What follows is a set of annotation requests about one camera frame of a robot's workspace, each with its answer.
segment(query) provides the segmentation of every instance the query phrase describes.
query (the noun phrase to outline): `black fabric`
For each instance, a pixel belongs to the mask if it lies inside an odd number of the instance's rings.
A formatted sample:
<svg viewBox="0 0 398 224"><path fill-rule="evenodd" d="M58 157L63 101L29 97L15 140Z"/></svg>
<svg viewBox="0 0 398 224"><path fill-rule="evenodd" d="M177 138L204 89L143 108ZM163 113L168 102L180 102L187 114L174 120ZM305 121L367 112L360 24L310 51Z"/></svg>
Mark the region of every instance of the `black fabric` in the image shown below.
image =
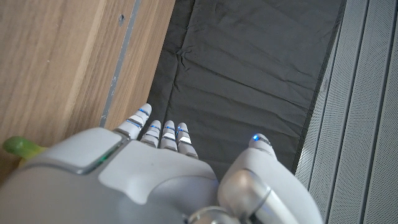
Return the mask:
<svg viewBox="0 0 398 224"><path fill-rule="evenodd" d="M175 3L148 102L220 179L255 133L293 163L341 1Z"/></svg>

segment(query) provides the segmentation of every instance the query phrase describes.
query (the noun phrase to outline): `dark floor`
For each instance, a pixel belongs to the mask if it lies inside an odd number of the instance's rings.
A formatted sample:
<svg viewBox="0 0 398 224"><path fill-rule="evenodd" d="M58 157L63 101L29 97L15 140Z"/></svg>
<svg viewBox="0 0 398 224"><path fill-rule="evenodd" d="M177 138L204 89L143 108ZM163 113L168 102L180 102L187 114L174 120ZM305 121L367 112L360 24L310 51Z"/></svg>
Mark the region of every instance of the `dark floor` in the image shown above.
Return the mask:
<svg viewBox="0 0 398 224"><path fill-rule="evenodd" d="M255 133L294 171L340 4L177 0L149 94L151 119L187 123L218 178Z"/></svg>

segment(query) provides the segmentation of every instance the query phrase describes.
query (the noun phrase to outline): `robotic finger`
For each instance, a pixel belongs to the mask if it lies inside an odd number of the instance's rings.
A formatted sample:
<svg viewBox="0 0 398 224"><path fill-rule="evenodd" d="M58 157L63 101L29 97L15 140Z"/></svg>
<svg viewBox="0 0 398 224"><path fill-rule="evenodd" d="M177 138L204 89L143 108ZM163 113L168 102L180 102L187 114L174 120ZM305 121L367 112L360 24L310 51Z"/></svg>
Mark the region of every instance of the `robotic finger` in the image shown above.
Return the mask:
<svg viewBox="0 0 398 224"><path fill-rule="evenodd" d="M175 128L173 121L167 121L163 127L162 140L160 141L161 149L170 149L177 152L177 144L175 143Z"/></svg>
<svg viewBox="0 0 398 224"><path fill-rule="evenodd" d="M198 158L198 154L192 147L191 139L188 134L188 128L185 123L180 123L177 128L177 142L178 142L178 152L186 156L190 156L195 159Z"/></svg>
<svg viewBox="0 0 398 224"><path fill-rule="evenodd" d="M144 104L134 115L120 124L115 131L126 135L129 139L137 139L138 134L141 132L142 127L144 127L145 123L147 122L151 112L152 107L150 104Z"/></svg>
<svg viewBox="0 0 398 224"><path fill-rule="evenodd" d="M141 142L148 144L152 147L157 147L159 144L159 135L160 135L160 127L162 124L160 121L155 120L153 121L149 128L148 131L142 136Z"/></svg>

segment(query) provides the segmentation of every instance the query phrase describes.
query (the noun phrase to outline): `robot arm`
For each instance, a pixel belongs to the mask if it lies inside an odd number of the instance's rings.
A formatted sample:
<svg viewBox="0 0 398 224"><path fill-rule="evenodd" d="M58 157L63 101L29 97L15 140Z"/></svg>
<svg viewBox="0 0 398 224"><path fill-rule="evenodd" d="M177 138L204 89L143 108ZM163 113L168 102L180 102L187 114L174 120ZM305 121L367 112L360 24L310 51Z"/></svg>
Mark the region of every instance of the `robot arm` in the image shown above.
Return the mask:
<svg viewBox="0 0 398 224"><path fill-rule="evenodd" d="M29 160L0 189L0 222L322 222L265 136L250 140L219 185L185 123L153 121L136 140L151 111L145 104L114 131L83 131Z"/></svg>

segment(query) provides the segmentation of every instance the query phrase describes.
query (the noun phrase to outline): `gray metal panel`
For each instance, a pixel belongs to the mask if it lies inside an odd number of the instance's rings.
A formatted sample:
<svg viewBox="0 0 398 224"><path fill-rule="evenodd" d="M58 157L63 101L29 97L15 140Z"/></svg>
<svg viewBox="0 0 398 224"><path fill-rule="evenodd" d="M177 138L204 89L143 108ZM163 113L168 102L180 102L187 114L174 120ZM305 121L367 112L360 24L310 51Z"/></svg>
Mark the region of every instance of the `gray metal panel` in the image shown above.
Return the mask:
<svg viewBox="0 0 398 224"><path fill-rule="evenodd" d="M323 76L322 84L319 90L317 102L313 110L310 125L308 126L308 133L305 137L303 149L301 151L300 160L297 164L297 170L295 173L296 178L306 187L310 186L310 178L312 174L312 167L317 151L319 132L323 119L323 112L325 109L326 96L329 91L330 76L333 71L333 64L335 62L336 46L338 42L338 36L340 30L336 35L335 42L331 49L328 65L326 66L325 75Z"/></svg>
<svg viewBox="0 0 398 224"><path fill-rule="evenodd" d="M377 137L364 223L398 221L398 24Z"/></svg>
<svg viewBox="0 0 398 224"><path fill-rule="evenodd" d="M341 25L309 189L324 220L330 208L367 7L367 1L348 0Z"/></svg>
<svg viewBox="0 0 398 224"><path fill-rule="evenodd" d="M329 223L361 223L384 91L395 0L370 0Z"/></svg>

